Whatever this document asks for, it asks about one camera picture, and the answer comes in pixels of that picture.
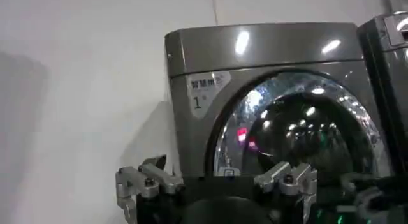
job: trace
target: bolt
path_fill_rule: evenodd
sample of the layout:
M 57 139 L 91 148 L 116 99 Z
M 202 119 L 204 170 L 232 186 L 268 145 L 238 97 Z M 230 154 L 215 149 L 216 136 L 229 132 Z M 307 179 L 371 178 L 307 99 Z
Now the bolt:
M 293 184 L 293 176 L 288 174 L 283 178 L 284 183 Z
M 146 178 L 145 179 L 145 186 L 153 186 L 154 185 L 154 179 L 151 178 Z

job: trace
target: washing machine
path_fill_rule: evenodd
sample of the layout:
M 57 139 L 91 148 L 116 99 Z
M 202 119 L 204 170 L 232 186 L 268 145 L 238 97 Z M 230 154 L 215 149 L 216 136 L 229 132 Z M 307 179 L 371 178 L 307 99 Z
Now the washing machine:
M 324 204 L 342 199 L 340 174 L 392 173 L 354 24 L 181 29 L 165 47 L 183 175 L 310 163 Z M 322 223 L 353 218 L 326 212 Z
M 408 169 L 408 13 L 358 28 L 395 172 Z

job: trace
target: metal bracket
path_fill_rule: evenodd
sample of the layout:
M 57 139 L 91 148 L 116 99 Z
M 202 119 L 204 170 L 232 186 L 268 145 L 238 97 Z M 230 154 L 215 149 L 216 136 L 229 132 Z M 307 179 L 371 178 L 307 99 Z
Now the metal bracket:
M 285 195 L 302 194 L 303 223 L 310 216 L 310 208 L 317 198 L 317 170 L 306 163 L 291 170 L 288 162 L 280 162 L 268 172 L 254 178 L 254 183 L 262 188 L 264 193 L 271 192 L 275 183 L 279 183 L 280 192 Z
M 170 176 L 165 171 L 157 168 L 153 164 L 140 165 L 140 171 L 147 176 L 155 179 L 164 188 L 167 194 L 176 194 L 184 187 L 183 178 L 177 176 Z
M 264 193 L 271 192 L 275 183 L 291 172 L 288 162 L 279 162 L 266 173 L 254 178 L 254 184 L 258 185 Z
M 167 194 L 175 194 L 184 184 L 181 177 L 170 176 L 163 171 L 166 156 L 146 159 L 138 169 L 120 168 L 115 174 L 117 205 L 123 209 L 128 224 L 136 224 L 136 202 L 132 199 L 138 193 L 143 198 L 159 195 L 159 186 Z

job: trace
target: number 1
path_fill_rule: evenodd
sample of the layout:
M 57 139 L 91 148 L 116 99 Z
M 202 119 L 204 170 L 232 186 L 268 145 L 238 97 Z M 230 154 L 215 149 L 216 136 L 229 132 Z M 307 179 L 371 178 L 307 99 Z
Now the number 1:
M 194 97 L 194 100 L 196 100 L 196 106 L 194 107 L 194 109 L 199 109 L 200 107 L 200 103 L 198 102 L 198 97 Z

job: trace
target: washing machine door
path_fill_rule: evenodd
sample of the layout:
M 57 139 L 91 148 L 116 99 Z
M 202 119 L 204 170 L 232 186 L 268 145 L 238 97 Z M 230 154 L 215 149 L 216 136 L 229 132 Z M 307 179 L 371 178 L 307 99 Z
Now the washing machine door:
M 312 73 L 278 73 L 250 89 L 222 124 L 212 151 L 218 176 L 262 174 L 280 161 L 309 163 L 318 171 L 323 203 L 341 199 L 341 174 L 390 172 L 365 107 L 345 87 Z

